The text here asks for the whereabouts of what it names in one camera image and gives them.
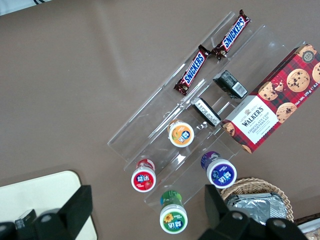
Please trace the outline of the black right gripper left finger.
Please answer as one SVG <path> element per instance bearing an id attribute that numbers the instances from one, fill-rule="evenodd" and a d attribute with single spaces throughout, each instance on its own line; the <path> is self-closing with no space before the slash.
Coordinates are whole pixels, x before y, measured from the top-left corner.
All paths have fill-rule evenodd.
<path id="1" fill-rule="evenodd" d="M 81 185 L 58 211 L 58 216 L 69 234 L 79 234 L 92 211 L 92 187 Z"/>

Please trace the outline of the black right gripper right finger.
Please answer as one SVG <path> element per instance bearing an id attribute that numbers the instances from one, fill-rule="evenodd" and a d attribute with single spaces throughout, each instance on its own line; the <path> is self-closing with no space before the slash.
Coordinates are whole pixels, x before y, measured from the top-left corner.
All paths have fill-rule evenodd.
<path id="1" fill-rule="evenodd" d="M 204 187 L 205 212 L 211 227 L 232 227 L 235 219 L 214 185 Z"/>

